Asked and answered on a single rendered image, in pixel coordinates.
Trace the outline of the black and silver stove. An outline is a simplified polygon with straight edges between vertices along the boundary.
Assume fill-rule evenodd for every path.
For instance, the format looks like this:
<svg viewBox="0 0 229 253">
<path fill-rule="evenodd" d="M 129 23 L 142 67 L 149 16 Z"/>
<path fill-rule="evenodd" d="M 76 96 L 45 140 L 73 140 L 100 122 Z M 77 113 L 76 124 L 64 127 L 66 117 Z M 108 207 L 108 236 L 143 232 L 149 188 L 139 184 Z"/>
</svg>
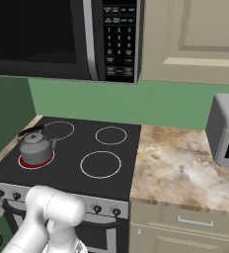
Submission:
<svg viewBox="0 0 229 253">
<path fill-rule="evenodd" d="M 94 122 L 52 117 L 35 126 L 48 139 L 57 139 L 52 159 L 40 166 L 22 160 L 15 145 L 0 161 L 0 190 L 18 210 L 26 210 L 25 197 L 35 185 L 78 195 L 112 200 L 128 199 L 141 131 L 139 125 Z M 14 200 L 13 194 L 21 198 Z M 5 211 L 10 230 L 16 232 L 23 218 Z"/>
</svg>

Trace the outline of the black microwave oven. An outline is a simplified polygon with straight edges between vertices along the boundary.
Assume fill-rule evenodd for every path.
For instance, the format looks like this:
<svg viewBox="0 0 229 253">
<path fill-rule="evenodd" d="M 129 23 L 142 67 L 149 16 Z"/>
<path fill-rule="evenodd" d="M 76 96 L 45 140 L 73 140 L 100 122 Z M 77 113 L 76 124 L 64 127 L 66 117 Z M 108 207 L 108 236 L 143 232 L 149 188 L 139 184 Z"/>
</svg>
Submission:
<svg viewBox="0 0 229 253">
<path fill-rule="evenodd" d="M 99 80 L 135 83 L 145 0 L 92 0 Z M 0 0 L 0 75 L 92 80 L 83 0 Z"/>
</svg>

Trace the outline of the grey toaster oven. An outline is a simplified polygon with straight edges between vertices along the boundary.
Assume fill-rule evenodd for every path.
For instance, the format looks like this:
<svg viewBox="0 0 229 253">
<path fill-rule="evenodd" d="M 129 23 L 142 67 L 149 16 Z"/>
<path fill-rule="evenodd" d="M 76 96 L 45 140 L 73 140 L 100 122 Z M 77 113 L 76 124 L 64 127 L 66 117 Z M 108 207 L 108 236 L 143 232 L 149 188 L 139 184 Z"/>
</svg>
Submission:
<svg viewBox="0 0 229 253">
<path fill-rule="evenodd" d="M 229 94 L 214 95 L 205 131 L 214 162 L 229 167 Z"/>
</svg>

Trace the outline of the beige drawer front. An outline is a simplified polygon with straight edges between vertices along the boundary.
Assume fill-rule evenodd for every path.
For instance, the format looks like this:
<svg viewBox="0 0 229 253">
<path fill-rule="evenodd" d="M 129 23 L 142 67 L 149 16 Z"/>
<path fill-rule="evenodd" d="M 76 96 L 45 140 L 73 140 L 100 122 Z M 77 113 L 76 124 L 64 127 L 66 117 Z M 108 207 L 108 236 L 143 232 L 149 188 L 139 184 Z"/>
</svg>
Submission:
<svg viewBox="0 0 229 253">
<path fill-rule="evenodd" d="M 153 204 L 146 202 L 131 202 L 130 211 L 130 221 L 135 224 L 171 228 L 229 238 L 229 211 L 216 211 L 160 202 Z M 185 219 L 203 222 L 212 220 L 214 226 L 205 227 L 178 222 L 177 215 L 180 215 Z"/>
</svg>

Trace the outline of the beige wall cupboard door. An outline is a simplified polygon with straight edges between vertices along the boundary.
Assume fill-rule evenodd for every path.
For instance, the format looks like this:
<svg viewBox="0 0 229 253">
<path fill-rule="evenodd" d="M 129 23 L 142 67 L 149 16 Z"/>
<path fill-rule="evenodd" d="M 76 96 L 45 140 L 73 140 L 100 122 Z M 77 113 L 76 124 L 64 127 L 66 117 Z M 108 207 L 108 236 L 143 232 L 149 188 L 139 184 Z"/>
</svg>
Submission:
<svg viewBox="0 0 229 253">
<path fill-rule="evenodd" d="M 146 0 L 142 78 L 229 85 L 229 0 Z"/>
</svg>

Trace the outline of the beige base cupboard door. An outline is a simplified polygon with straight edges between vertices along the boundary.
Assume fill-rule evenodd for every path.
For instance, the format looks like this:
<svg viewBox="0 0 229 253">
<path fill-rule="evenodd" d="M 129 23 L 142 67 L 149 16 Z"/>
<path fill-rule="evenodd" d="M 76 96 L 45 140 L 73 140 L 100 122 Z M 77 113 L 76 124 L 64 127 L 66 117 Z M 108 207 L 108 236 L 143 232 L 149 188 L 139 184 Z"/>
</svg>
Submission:
<svg viewBox="0 0 229 253">
<path fill-rule="evenodd" d="M 228 239 L 133 223 L 129 253 L 136 253 L 138 229 L 141 229 L 140 253 L 229 253 Z"/>
</svg>

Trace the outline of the black oven door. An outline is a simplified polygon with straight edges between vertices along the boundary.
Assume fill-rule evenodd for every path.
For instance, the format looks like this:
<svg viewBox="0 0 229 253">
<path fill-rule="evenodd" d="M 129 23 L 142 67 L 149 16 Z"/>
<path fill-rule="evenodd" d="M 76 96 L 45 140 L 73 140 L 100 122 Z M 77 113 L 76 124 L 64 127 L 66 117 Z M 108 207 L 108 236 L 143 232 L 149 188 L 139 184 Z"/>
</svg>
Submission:
<svg viewBox="0 0 229 253">
<path fill-rule="evenodd" d="M 78 198 L 86 205 L 84 220 L 107 223 L 122 218 L 128 222 L 128 199 L 112 200 L 83 195 L 78 195 Z M 95 213 L 94 205 L 101 206 L 102 211 Z M 120 209 L 119 216 L 114 216 L 113 208 Z M 128 226 L 99 229 L 98 227 L 82 226 L 80 223 L 75 230 L 89 253 L 128 253 Z"/>
</svg>

